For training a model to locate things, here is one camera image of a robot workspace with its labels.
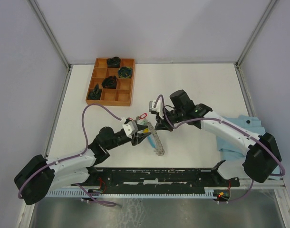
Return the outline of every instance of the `teal cloth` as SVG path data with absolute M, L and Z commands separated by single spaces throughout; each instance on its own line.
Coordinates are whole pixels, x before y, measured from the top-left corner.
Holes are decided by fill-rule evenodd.
M 224 117 L 224 119 L 250 132 L 258 133 L 260 135 L 265 134 L 265 129 L 264 127 L 261 126 L 261 121 L 257 117 L 240 115 L 238 118 Z M 245 157 L 237 147 L 231 145 L 229 142 L 225 141 L 224 139 L 220 137 L 217 137 L 217 150 L 221 152 L 222 160 L 234 161 L 236 159 Z M 279 174 L 278 166 L 273 171 L 273 173 Z

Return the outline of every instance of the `gray wall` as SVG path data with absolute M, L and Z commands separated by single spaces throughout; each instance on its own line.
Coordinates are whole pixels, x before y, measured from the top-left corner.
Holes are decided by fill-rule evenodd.
M 0 0 L 0 228 L 16 224 L 14 177 L 44 152 L 66 76 L 25 0 Z
M 38 0 L 70 63 L 235 62 L 270 0 Z
M 275 135 L 290 195 L 290 0 L 280 0 L 242 70 L 256 114 Z

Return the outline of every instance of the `purple cable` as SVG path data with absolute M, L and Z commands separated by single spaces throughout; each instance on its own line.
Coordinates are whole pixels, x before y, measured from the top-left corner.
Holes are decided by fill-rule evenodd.
M 105 206 L 105 207 L 115 207 L 116 206 L 116 203 L 114 203 L 114 202 L 110 202 L 110 201 L 98 201 L 97 199 L 93 198 L 92 195 L 89 192 L 87 192 L 86 189 L 84 189 L 82 186 L 80 186 L 80 184 L 77 184 L 76 183 L 75 185 L 76 186 L 79 186 L 80 189 L 82 189 L 84 191 L 84 193 L 86 193 L 90 197 L 90 199 L 93 200 L 92 202 L 98 203 L 98 204 L 100 204 L 102 206 Z
M 225 125 L 227 125 L 227 126 L 229 126 L 229 127 L 231 127 L 231 128 L 233 128 L 233 129 L 235 129 L 236 131 L 238 131 L 238 132 L 240 132 L 241 134 L 243 134 L 243 135 L 245 135 L 246 137 L 248 137 L 248 138 L 250 138 L 251 140 L 253 140 L 254 142 L 256 142 L 256 143 L 258 143 L 275 161 L 276 161 L 276 163 L 278 164 L 278 166 L 280 167 L 280 170 L 281 170 L 281 173 L 280 174 L 270 174 L 271 176 L 278 176 L 278 177 L 282 177 L 282 176 L 284 176 L 285 175 L 285 173 L 286 173 L 286 171 L 285 171 L 285 169 L 284 169 L 284 167 L 283 167 L 283 165 L 281 164 L 281 162 L 276 158 L 276 156 L 263 144 L 263 143 L 261 143 L 259 140 L 257 140 L 257 139 L 255 139 L 254 137 L 252 137 L 252 136 L 250 136 L 249 134 L 247 134 L 245 131 L 243 131 L 243 130 L 241 130 L 241 129 L 239 129 L 239 128 L 237 128 L 236 126 L 234 126 L 234 125 L 232 125 L 232 124 L 230 124 L 230 123 L 228 123 L 228 122 L 226 122 L 226 121 L 222 121 L 221 119 L 217 119 L 217 118 L 194 118 L 194 119 L 191 119 L 191 120 L 186 120 L 186 121 L 182 121 L 181 123 L 179 123 L 177 126 L 174 126 L 171 122 L 170 122 L 170 120 L 168 119 L 168 117 L 167 117 L 167 115 L 166 115 L 166 111 L 165 111 L 165 104 L 164 104 L 164 98 L 163 98 L 163 95 L 159 95 L 158 96 L 158 98 L 156 99 L 156 102 L 155 102 L 155 104 L 154 104 L 154 107 L 156 107 L 156 104 L 157 104 L 157 102 L 158 102 L 158 100 L 161 98 L 161 100 L 162 100 L 162 107 L 163 107 L 163 113 L 164 113 L 164 116 L 165 116 L 165 118 L 166 118 L 166 120 L 167 120 L 167 122 L 169 123 L 169 125 L 172 127 L 172 128 L 174 128 L 174 129 L 177 129 L 178 127 L 180 127 L 182 124 L 186 124 L 186 123 L 189 123 L 189 122 L 194 122 L 194 121 L 199 121 L 199 120 L 212 120 L 212 121 L 217 121 L 217 122 L 221 122 L 221 123 L 223 123 L 223 124 L 225 124 Z M 247 192 L 243 195 L 243 196 L 241 196 L 241 197 L 238 197 L 238 198 L 236 198 L 236 199 L 233 199 L 233 200 L 230 200 L 230 201 L 228 201 L 228 202 L 234 202 L 234 201 L 238 201 L 238 200 L 241 200 L 242 198 L 244 198 L 244 197 L 246 197 L 249 193 L 250 193 L 250 191 L 251 191 L 251 189 L 252 189 L 252 187 L 253 187 L 253 184 L 254 184 L 254 180 L 252 180 L 252 182 L 251 182 L 251 185 L 250 185 L 250 188 L 247 190 Z
M 109 109 L 107 109 L 106 107 L 104 107 L 103 105 L 101 104 L 98 104 L 98 103 L 94 103 L 94 104 L 89 104 L 87 105 L 85 108 L 84 108 L 84 111 L 82 113 L 82 128 L 83 128 L 83 133 L 84 133 L 84 136 L 85 136 L 85 139 L 86 139 L 86 147 L 85 149 L 82 151 L 82 153 L 80 154 L 84 154 L 86 153 L 87 149 L 88 149 L 88 138 L 87 138 L 87 133 L 86 133 L 86 130 L 85 130 L 85 124 L 84 124 L 84 116 L 85 116 L 85 112 L 86 110 L 90 107 L 90 106 L 93 106 L 93 105 L 97 105 L 97 106 L 100 106 L 102 108 L 104 108 L 110 115 L 112 115 L 114 118 L 116 118 L 117 120 L 121 120 L 121 118 L 117 117 L 116 115 L 114 115 Z M 21 188 L 19 189 L 18 191 L 18 198 L 19 199 L 23 199 L 23 197 L 21 196 L 21 193 L 23 191 L 23 189 L 26 187 L 26 185 L 30 182 L 30 180 L 32 180 L 37 174 L 39 174 L 40 172 L 42 172 L 44 169 L 48 168 L 49 166 L 51 165 L 55 165 L 57 162 L 63 162 L 63 161 L 66 161 L 66 160 L 69 160 L 69 159 L 73 159 L 73 158 L 76 158 L 76 157 L 79 157 L 80 154 L 76 154 L 76 155 L 72 155 L 70 157 L 66 157 L 66 158 L 62 158 L 62 159 L 59 159 L 57 161 L 54 161 L 54 162 L 51 162 L 43 167 L 41 167 L 40 169 L 38 169 L 35 173 L 33 173 L 21 186 Z

